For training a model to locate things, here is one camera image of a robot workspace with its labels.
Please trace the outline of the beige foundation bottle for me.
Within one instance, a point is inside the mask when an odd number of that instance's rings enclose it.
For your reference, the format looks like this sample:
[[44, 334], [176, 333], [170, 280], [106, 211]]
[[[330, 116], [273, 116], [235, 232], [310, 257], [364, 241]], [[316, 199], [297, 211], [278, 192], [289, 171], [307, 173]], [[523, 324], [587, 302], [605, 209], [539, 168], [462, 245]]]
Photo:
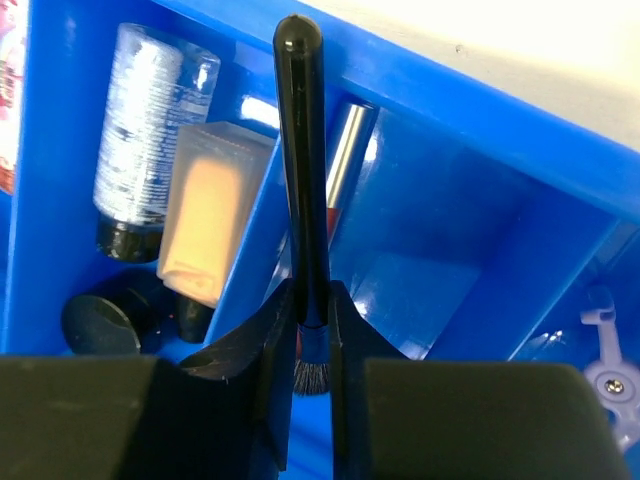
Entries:
[[177, 296], [186, 342], [206, 336], [274, 145], [229, 122], [179, 130], [157, 276]]

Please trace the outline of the black makeup brush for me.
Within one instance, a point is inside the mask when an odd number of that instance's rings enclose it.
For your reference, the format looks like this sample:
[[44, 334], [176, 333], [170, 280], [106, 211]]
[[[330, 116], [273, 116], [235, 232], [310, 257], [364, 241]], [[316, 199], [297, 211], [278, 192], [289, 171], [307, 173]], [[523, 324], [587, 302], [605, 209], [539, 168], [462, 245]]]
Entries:
[[311, 19], [282, 19], [273, 37], [299, 346], [294, 392], [329, 390], [330, 273], [323, 36]]

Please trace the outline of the round brown cosmetic jar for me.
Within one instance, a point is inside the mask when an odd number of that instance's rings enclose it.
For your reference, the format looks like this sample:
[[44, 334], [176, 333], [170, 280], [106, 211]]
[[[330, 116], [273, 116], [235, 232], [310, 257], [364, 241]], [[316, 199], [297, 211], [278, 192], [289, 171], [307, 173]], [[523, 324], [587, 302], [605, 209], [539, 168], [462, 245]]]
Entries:
[[151, 271], [128, 269], [71, 297], [61, 314], [64, 339], [78, 355], [154, 353], [176, 296]]

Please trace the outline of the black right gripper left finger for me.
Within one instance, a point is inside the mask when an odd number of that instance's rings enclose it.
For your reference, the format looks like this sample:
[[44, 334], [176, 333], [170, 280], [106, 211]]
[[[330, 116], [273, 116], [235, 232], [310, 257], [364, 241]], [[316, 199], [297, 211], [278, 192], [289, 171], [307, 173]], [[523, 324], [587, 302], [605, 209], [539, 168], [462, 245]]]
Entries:
[[5, 479], [275, 479], [286, 468], [296, 349], [283, 281], [181, 365], [155, 356], [5, 357]]

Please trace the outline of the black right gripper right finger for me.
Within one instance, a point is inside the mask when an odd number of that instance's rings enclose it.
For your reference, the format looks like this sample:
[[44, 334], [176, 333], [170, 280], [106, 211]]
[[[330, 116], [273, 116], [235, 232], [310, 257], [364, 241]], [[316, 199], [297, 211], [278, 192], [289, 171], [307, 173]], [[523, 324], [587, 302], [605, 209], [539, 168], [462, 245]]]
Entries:
[[591, 386], [566, 364], [406, 358], [339, 281], [328, 303], [337, 479], [627, 479]]

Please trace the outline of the clear bottle black cap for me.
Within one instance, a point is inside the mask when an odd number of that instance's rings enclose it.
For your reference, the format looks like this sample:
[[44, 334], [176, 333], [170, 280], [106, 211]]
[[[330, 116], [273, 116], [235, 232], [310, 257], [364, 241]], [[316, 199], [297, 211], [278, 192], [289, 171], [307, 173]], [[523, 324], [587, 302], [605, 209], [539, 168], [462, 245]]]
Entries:
[[178, 131], [206, 120], [220, 66], [182, 38], [119, 25], [93, 191], [96, 243], [105, 255], [157, 259]]

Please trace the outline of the clear blush palette case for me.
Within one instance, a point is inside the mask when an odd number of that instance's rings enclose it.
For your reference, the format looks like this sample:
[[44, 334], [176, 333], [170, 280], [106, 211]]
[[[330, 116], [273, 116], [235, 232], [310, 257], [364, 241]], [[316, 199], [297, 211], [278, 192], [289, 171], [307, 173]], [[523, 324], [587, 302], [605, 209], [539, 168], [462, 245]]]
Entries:
[[21, 130], [29, 1], [1, 0], [1, 190], [14, 191]]

